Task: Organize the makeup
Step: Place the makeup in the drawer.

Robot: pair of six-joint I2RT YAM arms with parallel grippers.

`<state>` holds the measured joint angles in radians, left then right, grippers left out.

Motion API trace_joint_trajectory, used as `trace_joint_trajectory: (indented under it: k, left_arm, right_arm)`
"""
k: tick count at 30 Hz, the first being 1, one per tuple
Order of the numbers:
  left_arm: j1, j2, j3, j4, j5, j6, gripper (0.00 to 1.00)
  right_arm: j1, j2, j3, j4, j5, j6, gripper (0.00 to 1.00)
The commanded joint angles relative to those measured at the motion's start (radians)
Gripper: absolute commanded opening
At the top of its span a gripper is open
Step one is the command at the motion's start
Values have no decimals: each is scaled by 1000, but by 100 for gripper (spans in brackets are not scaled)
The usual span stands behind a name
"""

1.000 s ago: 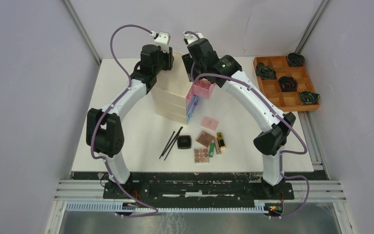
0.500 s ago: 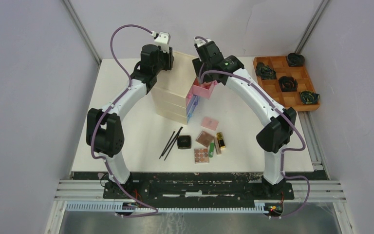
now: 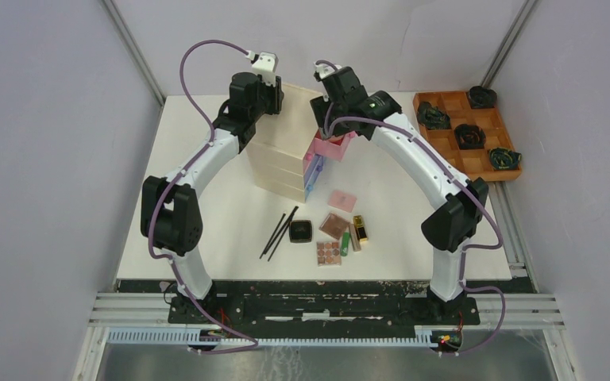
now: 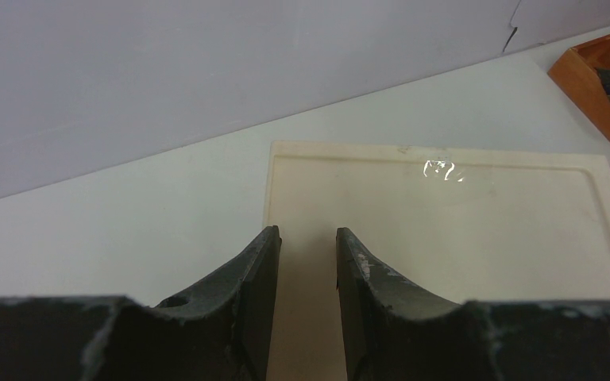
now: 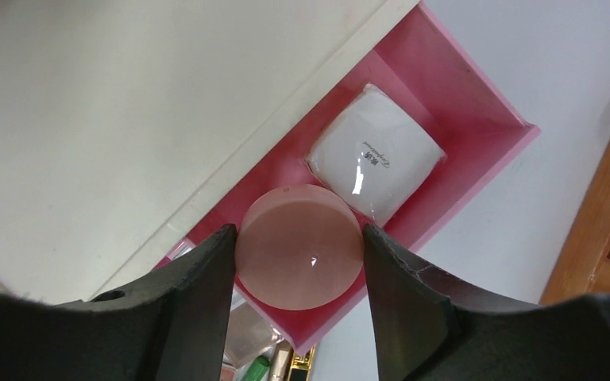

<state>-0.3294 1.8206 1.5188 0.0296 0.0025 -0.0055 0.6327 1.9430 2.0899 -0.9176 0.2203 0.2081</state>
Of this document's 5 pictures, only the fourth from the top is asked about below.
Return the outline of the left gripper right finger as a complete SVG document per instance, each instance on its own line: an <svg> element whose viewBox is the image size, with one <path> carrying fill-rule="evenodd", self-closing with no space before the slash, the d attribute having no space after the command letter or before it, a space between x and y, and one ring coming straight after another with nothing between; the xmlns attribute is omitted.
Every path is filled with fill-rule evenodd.
<svg viewBox="0 0 610 381"><path fill-rule="evenodd" d="M610 300L457 304L336 236L351 380L610 380Z"/></svg>

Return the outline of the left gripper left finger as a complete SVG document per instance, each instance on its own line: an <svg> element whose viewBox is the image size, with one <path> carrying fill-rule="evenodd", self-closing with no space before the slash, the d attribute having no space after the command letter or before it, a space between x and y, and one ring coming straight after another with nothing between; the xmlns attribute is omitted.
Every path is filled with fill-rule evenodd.
<svg viewBox="0 0 610 381"><path fill-rule="evenodd" d="M263 380L280 246L266 227L154 307L123 295L0 297L0 380Z"/></svg>

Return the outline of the cream drawer organizer cabinet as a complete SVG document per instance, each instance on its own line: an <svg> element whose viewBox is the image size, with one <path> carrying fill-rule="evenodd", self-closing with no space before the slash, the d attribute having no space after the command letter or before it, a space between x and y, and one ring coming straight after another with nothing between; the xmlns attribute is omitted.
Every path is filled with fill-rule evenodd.
<svg viewBox="0 0 610 381"><path fill-rule="evenodd" d="M282 237L270 380L351 380L340 228L457 304L610 300L603 156L277 141L264 222Z"/></svg>

